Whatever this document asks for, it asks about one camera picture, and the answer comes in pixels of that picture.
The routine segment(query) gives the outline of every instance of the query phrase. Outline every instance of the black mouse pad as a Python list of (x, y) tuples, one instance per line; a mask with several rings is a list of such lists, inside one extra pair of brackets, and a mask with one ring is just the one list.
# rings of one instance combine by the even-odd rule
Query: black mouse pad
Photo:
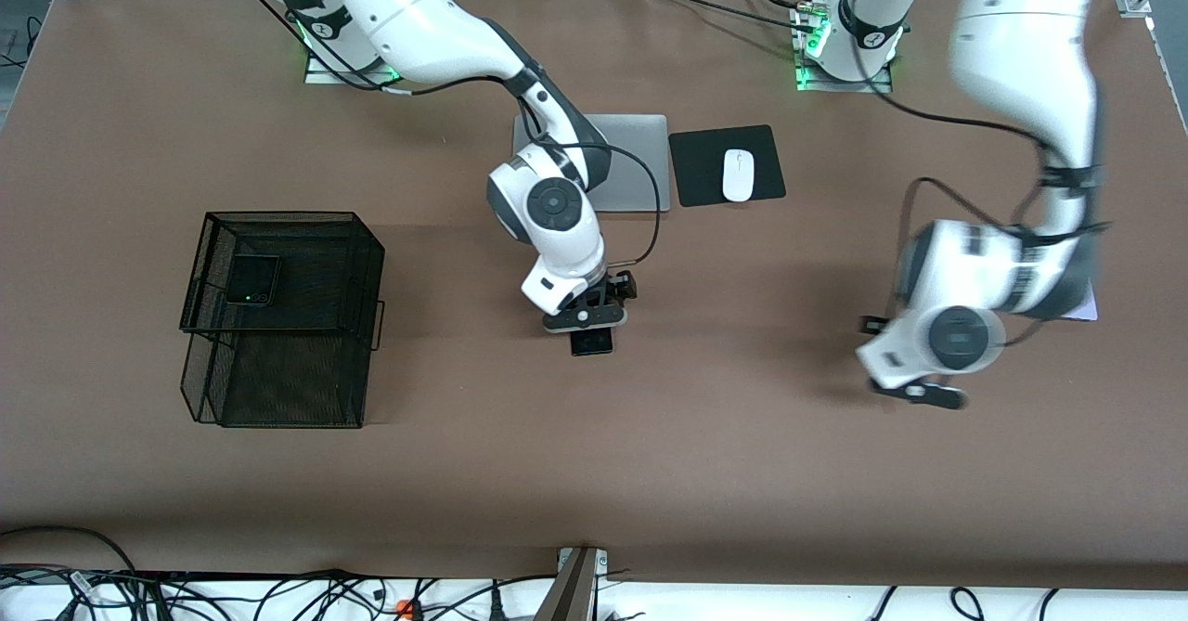
[(769, 126), (733, 126), (729, 129), (688, 131), (669, 135), (669, 152), (676, 173), (676, 190), (683, 207), (729, 203), (722, 197), (722, 160), (726, 151), (754, 156), (754, 191), (751, 199), (783, 198), (784, 173), (779, 170), (776, 139)]

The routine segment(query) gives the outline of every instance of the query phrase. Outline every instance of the black mesh basket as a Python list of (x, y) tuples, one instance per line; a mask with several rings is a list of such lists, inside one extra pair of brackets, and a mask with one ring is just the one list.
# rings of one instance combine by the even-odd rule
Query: black mesh basket
[(195, 422), (362, 426), (383, 268), (354, 214), (207, 214), (181, 325)]

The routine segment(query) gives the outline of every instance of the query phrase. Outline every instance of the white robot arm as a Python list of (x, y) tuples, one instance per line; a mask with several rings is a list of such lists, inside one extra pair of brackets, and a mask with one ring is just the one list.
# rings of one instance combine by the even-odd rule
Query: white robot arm
[[(874, 75), (910, 2), (828, 0), (835, 21), (815, 58), (838, 78)], [(1050, 321), (1086, 300), (1104, 177), (1101, 108), (1082, 47), (1087, 9), (1088, 0), (962, 0), (952, 75), (973, 100), (1041, 140), (1047, 215), (1038, 228), (937, 220), (910, 241), (896, 290), (903, 312), (879, 322), (858, 349), (877, 392), (961, 406), (959, 389), (925, 379), (993, 363), (1006, 343), (994, 312)]]
[[(604, 241), (586, 192), (606, 180), (602, 134), (507, 32), (453, 0), (280, 0), (354, 70), (383, 59), (412, 83), (497, 78), (539, 119), (543, 132), (487, 182), (499, 222), (539, 258), (522, 291), (557, 313), (606, 275)], [(581, 144), (582, 147), (562, 147)]]

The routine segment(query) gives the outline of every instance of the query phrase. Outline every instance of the brown table surface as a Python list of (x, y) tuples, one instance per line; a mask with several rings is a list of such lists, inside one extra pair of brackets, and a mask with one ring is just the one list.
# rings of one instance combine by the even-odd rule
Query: brown table surface
[[(725, 0), (778, 15), (754, 0)], [(779, 27), (672, 0), (459, 0), (586, 113), (770, 123), (788, 197), (674, 207), (617, 350), (571, 359), (486, 173), (516, 106), (302, 84), (254, 0), (62, 0), (0, 135), (0, 519), (109, 532), (150, 569), (510, 576), (594, 543), (643, 579), (1188, 585), (1188, 140), (1142, 20), (1097, 0), (1110, 104), (1101, 321), (962, 376), (963, 412), (865, 389), (908, 182), (1006, 215), (1031, 146), (798, 93)], [(896, 96), (947, 76), (918, 0)], [(361, 431), (191, 423), (177, 322), (204, 210), (356, 210), (387, 249)], [(924, 194), (916, 220), (961, 215)], [(645, 215), (604, 216), (634, 256)], [(115, 563), (23, 538), (0, 560)]]

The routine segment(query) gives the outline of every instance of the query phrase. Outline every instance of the computer mouse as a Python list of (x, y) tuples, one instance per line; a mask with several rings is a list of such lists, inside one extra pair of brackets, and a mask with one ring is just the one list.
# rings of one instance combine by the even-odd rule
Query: computer mouse
[(754, 156), (732, 148), (722, 159), (722, 197), (746, 202), (754, 192)]

